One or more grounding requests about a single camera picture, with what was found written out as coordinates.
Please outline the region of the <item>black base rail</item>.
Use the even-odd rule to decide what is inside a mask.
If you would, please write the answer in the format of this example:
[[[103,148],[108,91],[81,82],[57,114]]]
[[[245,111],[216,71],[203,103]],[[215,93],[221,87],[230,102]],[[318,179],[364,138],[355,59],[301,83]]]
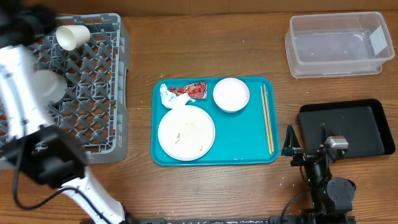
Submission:
[[[82,221],[80,224],[92,224],[93,221]],[[280,218],[278,216],[271,216],[262,219],[196,219],[196,220],[165,220],[164,218],[140,219],[139,224],[278,224]],[[284,217],[285,224],[299,224],[304,223],[300,216],[286,216]]]

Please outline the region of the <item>crumpled white tissue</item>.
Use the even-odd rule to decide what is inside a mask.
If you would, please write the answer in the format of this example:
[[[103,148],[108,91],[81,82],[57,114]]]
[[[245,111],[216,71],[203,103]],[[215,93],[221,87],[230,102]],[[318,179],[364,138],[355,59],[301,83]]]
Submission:
[[[186,105],[189,101],[195,102],[195,99],[191,98],[188,93],[176,95],[169,91],[165,83],[161,84],[159,91],[161,103],[167,109],[174,109],[176,107]]]

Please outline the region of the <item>wooden chopstick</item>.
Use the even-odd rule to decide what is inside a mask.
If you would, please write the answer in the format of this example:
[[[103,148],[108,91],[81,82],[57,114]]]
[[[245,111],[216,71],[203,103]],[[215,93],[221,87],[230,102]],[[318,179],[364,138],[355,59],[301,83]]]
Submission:
[[[262,100],[262,109],[263,109],[263,114],[264,114],[264,121],[265,121],[265,127],[266,127],[266,134],[267,134],[267,144],[269,148],[269,154],[272,154],[272,146],[271,146],[271,137],[269,133],[269,125],[268,125],[268,119],[267,119],[267,111],[266,111],[266,104],[265,104],[265,98],[264,98],[264,90],[263,87],[260,86],[261,90],[261,100]]]
[[[270,111],[269,111],[269,103],[267,99],[267,89],[266,85],[263,84],[264,90],[264,102],[265,102],[265,114],[266,114],[266,122],[267,122],[267,136],[269,137],[269,152],[272,154],[274,152],[274,142],[273,142],[273,135],[272,135],[272,126],[271,126],[271,119],[270,119]]]

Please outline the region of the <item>grey dishwasher rack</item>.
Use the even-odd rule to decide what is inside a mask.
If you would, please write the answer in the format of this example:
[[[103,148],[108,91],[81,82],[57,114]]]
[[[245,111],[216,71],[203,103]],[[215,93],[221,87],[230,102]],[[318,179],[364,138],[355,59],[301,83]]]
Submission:
[[[1,49],[1,72],[12,58],[51,70],[66,80],[62,99],[45,109],[46,118],[79,140],[92,164],[121,162],[127,156],[126,77],[130,36],[116,13],[64,16],[58,26],[79,25],[90,40],[75,50],[63,49],[50,33],[28,46]]]

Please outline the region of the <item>left wooden chopstick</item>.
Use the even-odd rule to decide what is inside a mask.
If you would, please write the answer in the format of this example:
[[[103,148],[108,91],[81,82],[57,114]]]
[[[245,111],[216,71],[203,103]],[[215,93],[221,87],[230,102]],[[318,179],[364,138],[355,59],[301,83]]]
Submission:
[[[267,119],[267,111],[266,111],[266,104],[265,104],[265,98],[264,98],[264,90],[263,87],[260,86],[261,90],[261,100],[262,100],[262,109],[263,109],[263,114],[264,114],[264,121],[265,121],[265,127],[266,127],[266,134],[267,134],[267,144],[269,148],[269,154],[272,154],[272,146],[271,146],[271,137],[269,133],[269,125],[268,125],[268,119]]]

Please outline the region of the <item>red snack wrapper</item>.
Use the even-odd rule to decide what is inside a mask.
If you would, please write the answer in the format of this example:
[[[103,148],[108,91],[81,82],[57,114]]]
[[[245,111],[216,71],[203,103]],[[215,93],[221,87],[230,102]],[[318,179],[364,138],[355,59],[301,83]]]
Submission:
[[[207,99],[207,83],[196,82],[186,85],[184,87],[170,87],[170,91],[177,96],[187,94],[190,98],[195,100]]]

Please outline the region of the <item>right wooden chopstick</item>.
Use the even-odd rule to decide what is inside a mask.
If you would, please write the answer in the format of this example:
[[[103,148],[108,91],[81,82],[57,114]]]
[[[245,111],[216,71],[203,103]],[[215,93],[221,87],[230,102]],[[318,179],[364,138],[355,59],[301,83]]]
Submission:
[[[264,102],[265,102],[265,114],[266,114],[266,122],[267,122],[267,136],[269,137],[269,152],[272,154],[274,152],[274,142],[273,142],[273,135],[272,135],[272,126],[271,126],[271,119],[270,119],[270,111],[269,111],[269,103],[267,99],[267,89],[266,85],[263,84],[264,90]]]

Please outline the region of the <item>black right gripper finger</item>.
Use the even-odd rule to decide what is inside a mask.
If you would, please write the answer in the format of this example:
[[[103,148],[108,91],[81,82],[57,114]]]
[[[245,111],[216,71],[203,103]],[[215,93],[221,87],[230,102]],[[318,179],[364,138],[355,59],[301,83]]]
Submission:
[[[294,156],[301,152],[301,146],[292,125],[287,126],[284,145],[282,146],[282,156]]]
[[[326,144],[326,140],[330,136],[333,136],[333,133],[327,128],[325,123],[321,124],[320,128],[321,128],[321,143],[323,145],[325,145]]]

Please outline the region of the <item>white bowl in rack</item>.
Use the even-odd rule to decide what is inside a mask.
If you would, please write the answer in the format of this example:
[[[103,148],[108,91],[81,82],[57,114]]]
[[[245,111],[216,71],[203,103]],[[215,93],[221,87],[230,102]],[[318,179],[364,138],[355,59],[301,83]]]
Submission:
[[[45,104],[60,101],[66,94],[66,79],[51,70],[38,70],[33,74],[34,82]]]

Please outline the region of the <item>white cup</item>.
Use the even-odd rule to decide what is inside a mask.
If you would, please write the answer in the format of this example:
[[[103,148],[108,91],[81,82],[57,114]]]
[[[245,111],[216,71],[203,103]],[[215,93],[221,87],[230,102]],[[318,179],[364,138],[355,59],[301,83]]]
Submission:
[[[89,42],[91,37],[89,29],[83,25],[60,26],[55,35],[60,46],[68,51]]]

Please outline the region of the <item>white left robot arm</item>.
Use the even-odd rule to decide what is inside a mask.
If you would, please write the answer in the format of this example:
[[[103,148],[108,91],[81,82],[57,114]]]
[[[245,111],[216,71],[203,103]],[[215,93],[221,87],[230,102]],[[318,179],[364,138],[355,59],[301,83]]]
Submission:
[[[113,199],[90,171],[81,144],[54,125],[47,113],[47,104],[34,83],[32,56],[26,46],[45,37],[55,25],[55,13],[47,7],[1,1],[1,98],[11,137],[1,147],[1,154],[15,166],[16,205],[34,210],[65,194],[93,223],[160,223],[159,219],[135,219]],[[40,185],[49,185],[55,193],[37,205],[23,205],[17,195],[21,172]]]

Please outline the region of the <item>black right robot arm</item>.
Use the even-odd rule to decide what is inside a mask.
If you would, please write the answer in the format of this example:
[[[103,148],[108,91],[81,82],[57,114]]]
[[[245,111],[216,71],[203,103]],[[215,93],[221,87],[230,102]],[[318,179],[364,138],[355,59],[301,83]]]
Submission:
[[[295,223],[356,223],[355,217],[348,215],[353,209],[356,185],[349,179],[333,177],[330,171],[330,164],[344,157],[349,144],[343,136],[334,135],[324,124],[321,125],[321,137],[319,148],[309,153],[300,147],[293,127],[287,126],[281,154],[292,157],[290,165],[300,168],[308,190],[294,197],[284,207],[280,216],[282,223],[287,207],[306,193],[310,193],[313,207],[304,210]]]

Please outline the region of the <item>clear plastic bin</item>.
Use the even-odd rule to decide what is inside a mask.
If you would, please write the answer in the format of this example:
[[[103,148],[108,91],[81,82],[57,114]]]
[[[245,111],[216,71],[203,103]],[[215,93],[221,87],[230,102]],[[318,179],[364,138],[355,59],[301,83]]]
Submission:
[[[293,16],[285,51],[294,78],[374,75],[395,56],[380,12]]]

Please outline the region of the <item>white round plate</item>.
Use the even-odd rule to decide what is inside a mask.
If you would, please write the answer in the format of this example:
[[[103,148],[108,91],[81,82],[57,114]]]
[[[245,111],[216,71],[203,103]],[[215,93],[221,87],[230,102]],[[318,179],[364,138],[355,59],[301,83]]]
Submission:
[[[179,161],[194,161],[212,147],[215,124],[203,109],[183,105],[168,111],[160,120],[157,137],[161,148]]]

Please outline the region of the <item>pink white bowl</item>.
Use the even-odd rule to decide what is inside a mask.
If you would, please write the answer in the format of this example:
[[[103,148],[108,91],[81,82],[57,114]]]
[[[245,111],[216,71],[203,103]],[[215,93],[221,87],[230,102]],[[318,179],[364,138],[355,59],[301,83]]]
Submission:
[[[240,79],[224,78],[215,85],[213,99],[221,110],[235,113],[248,104],[250,92]]]

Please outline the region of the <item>black plastic tray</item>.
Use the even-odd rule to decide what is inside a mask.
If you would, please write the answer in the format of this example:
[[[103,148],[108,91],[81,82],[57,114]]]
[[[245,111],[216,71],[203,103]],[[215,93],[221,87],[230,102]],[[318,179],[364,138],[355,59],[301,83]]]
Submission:
[[[322,141],[321,125],[348,142],[344,156],[359,158],[390,155],[396,145],[379,100],[353,100],[303,105],[298,114],[307,151],[316,151]]]

